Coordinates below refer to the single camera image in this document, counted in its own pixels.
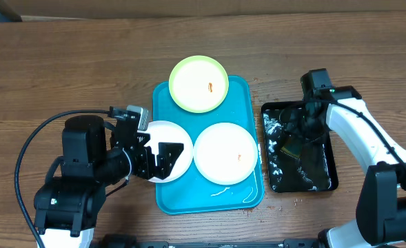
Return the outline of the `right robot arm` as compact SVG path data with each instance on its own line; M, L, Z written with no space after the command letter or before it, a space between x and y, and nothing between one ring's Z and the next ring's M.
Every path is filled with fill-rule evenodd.
M285 154L300 158L304 145L336 132L365 173L354 220L318 235L318 247L393 247L406 242L406 149L369 113L352 86L335 87L327 70L301 79L303 100L280 114L289 140Z

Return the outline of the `green yellow sponge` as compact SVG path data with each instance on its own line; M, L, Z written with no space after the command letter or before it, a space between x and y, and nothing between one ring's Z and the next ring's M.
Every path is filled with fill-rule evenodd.
M281 151L292 158L299 159L303 150L303 141L296 136L288 136Z

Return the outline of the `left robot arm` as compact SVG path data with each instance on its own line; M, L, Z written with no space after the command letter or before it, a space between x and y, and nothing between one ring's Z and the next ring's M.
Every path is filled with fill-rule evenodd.
M149 180L165 179L184 151L183 143L162 141L152 151L143 110L111 107L67 112L62 131L62 156L50 166L45 183L34 196L33 227L39 247L60 241L71 247L89 247L97 217L109 193L106 187L131 175Z

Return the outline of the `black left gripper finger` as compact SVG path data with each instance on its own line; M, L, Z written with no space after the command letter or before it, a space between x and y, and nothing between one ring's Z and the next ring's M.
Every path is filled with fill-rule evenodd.
M157 169L156 156L159 154L159 143L165 143L165 142L157 141L154 139L153 136L151 136L150 140L145 145L148 148L148 166L149 166L149 180L150 181L166 179L166 178L157 178L156 177L156 169Z
M159 143L159 154L157 158L157 178L167 178L184 150L182 143Z

